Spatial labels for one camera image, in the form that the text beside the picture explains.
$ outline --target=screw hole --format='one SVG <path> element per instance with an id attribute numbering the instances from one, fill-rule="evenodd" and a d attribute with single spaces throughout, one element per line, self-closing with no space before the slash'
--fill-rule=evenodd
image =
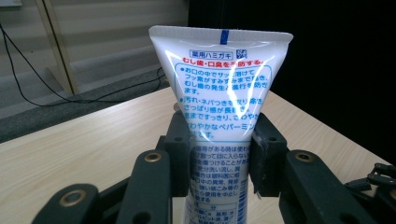
<path id="1" fill-rule="evenodd" d="M 70 207 L 80 203 L 82 200 L 84 200 L 86 195 L 87 192 L 85 190 L 75 189 L 62 196 L 59 204 L 63 207 Z"/>
<path id="2" fill-rule="evenodd" d="M 178 103 L 174 104 L 174 110 L 175 111 L 179 111 L 180 110 L 180 106 L 178 105 Z"/>
<path id="3" fill-rule="evenodd" d="M 161 156 L 160 153 L 153 152 L 153 153 L 149 153 L 149 154 L 145 157 L 145 161 L 149 161 L 149 162 L 159 161 L 162 157 L 163 157 L 163 156 Z"/>
<path id="4" fill-rule="evenodd" d="M 299 152 L 299 153 L 297 153 L 297 154 L 295 155 L 295 158 L 296 158 L 297 160 L 299 160 L 299 161 L 305 161 L 305 162 L 311 162 L 311 161 L 314 160 L 314 157 L 313 157 L 313 156 L 311 156 L 311 155 L 309 155 L 309 154 L 307 154 L 307 153 L 304 153 L 304 152 Z"/>

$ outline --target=black background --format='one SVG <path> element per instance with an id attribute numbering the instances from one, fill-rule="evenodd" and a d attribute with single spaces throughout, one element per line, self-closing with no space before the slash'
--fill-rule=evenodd
<path id="1" fill-rule="evenodd" d="M 390 0 L 190 0 L 189 26 L 293 34 L 271 91 L 395 164 L 395 15 Z"/>

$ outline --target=wooden table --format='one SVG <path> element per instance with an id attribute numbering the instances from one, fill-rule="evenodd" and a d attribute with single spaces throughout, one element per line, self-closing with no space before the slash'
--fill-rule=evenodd
<path id="1" fill-rule="evenodd" d="M 0 145 L 0 223 L 31 223 L 58 190 L 76 183 L 109 188 L 128 177 L 136 157 L 154 149 L 174 111 L 170 88 Z M 320 156 L 342 183 L 363 178 L 388 162 L 269 92 L 262 112 L 289 149 Z M 278 198 L 259 200 L 249 186 L 247 223 L 283 223 Z M 182 200 L 175 199 L 178 223 Z"/>

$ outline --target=toothpaste tube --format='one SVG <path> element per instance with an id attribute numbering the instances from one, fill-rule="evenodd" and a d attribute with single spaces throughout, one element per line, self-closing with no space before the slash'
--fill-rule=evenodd
<path id="1" fill-rule="evenodd" d="M 247 223 L 252 133 L 293 36 L 153 26 L 149 36 L 195 137 L 184 223 Z"/>

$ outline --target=black wire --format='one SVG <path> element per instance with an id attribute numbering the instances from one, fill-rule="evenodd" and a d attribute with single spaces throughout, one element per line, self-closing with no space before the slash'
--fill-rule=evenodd
<path id="1" fill-rule="evenodd" d="M 11 40 L 11 38 L 8 36 L 8 34 L 6 33 L 6 31 L 3 29 L 3 26 L 2 26 L 1 23 L 0 23 L 0 29 L 1 29 L 2 34 L 3 34 L 4 44 L 5 44 L 6 51 L 7 51 L 7 56 L 8 56 L 8 58 L 9 58 L 9 61 L 10 61 L 10 64 L 11 64 L 12 74 L 13 74 L 13 76 L 14 76 L 14 78 L 15 78 L 15 81 L 17 82 L 17 85 L 18 85 L 18 90 L 20 91 L 20 94 L 21 94 L 21 96 L 23 97 L 23 99 L 24 99 L 25 101 L 29 102 L 29 103 L 32 104 L 32 105 L 37 105 L 37 106 L 55 106 L 55 105 L 64 105 L 64 104 L 70 104 L 70 103 L 75 103 L 75 104 L 90 104 L 90 103 L 95 103 L 95 102 L 100 102 L 100 103 L 122 103 L 122 102 L 125 102 L 125 101 L 103 101 L 103 100 L 101 101 L 100 99 L 105 98 L 105 97 L 107 97 L 107 96 L 109 96 L 109 95 L 112 95 L 112 94 L 117 93 L 117 92 L 120 92 L 120 91 L 125 91 L 125 90 L 131 89 L 131 88 L 136 87 L 136 86 L 144 85 L 144 84 L 147 84 L 147 83 L 150 83 L 150 82 L 159 80 L 159 84 L 158 84 L 157 88 L 154 90 L 154 91 L 157 91 L 157 90 L 160 88 L 160 86 L 161 86 L 161 78 L 165 76 L 165 74 L 162 74 L 161 76 L 159 76 L 159 72 L 162 70 L 162 68 L 160 67 L 160 68 L 157 70 L 157 77 L 154 78 L 154 79 L 152 79 L 152 80 L 145 81 L 145 82 L 141 82 L 141 83 L 138 83 L 138 84 L 135 84 L 135 85 L 132 85 L 132 86 L 129 86 L 129 87 L 126 87 L 126 88 L 117 90 L 117 91 L 113 91 L 113 92 L 111 92 L 111 93 L 108 93 L 108 94 L 105 94 L 105 95 L 103 95 L 103 96 L 101 96 L 101 97 L 98 97 L 98 98 L 96 98 L 96 99 L 94 99 L 94 100 L 76 100 L 76 101 L 69 100 L 69 99 L 66 99 L 66 98 L 62 97 L 62 95 L 60 95 L 60 94 L 58 94 L 56 91 L 54 91 L 54 90 L 43 80 L 43 78 L 41 78 L 41 76 L 37 73 L 37 71 L 35 70 L 35 68 L 29 63 L 29 61 L 26 59 L 26 57 L 23 55 L 23 53 L 19 50 L 19 48 L 14 44 L 14 42 L 13 42 L 13 41 Z M 35 74 L 37 75 L 37 77 L 41 80 L 41 82 L 44 83 L 44 85 L 46 85 L 46 87 L 47 87 L 50 91 L 52 91 L 52 92 L 55 93 L 57 96 L 59 96 L 60 98 L 62 98 L 63 100 L 65 100 L 65 102 L 61 102 L 61 103 L 53 104 L 53 105 L 39 105 L 39 104 L 36 104 L 36 103 L 34 103 L 34 102 L 32 102 L 32 101 L 30 101 L 29 99 L 26 98 L 26 96 L 25 96 L 25 95 L 23 94 L 23 92 L 22 92 L 21 84 L 20 84 L 20 82 L 18 81 L 17 76 L 16 76 L 16 73 L 15 73 L 14 62 L 12 61 L 12 57 L 11 57 L 11 54 L 10 54 L 10 52 L 9 52 L 7 40 L 8 40 L 8 41 L 12 44 L 12 46 L 18 51 L 18 53 L 22 56 L 22 58 L 29 64 L 29 66 L 33 69 L 33 71 L 35 72 Z"/>

